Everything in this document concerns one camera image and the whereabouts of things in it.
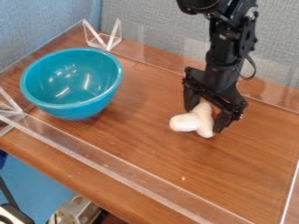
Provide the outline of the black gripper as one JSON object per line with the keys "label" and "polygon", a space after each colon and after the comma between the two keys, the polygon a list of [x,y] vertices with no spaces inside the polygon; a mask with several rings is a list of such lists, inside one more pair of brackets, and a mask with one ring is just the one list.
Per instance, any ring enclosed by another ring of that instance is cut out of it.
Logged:
{"label": "black gripper", "polygon": [[205,70],[186,66],[182,84],[182,105],[189,112],[200,99],[216,106],[220,112],[213,123],[213,132],[220,133],[242,116],[248,103],[237,91],[238,72],[242,61],[234,65],[217,66],[208,63]]}

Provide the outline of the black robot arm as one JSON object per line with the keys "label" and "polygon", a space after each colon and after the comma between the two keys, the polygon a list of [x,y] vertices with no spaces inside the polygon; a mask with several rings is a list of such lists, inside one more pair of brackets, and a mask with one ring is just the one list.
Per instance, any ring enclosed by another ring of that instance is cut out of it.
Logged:
{"label": "black robot arm", "polygon": [[188,15],[201,14],[209,20],[209,50],[205,69],[185,67],[182,84],[184,109],[190,111],[200,100],[220,109],[213,131],[220,133],[242,116],[248,106],[237,91],[237,81],[248,81],[240,71],[252,63],[257,37],[257,0],[176,0],[178,9]]}

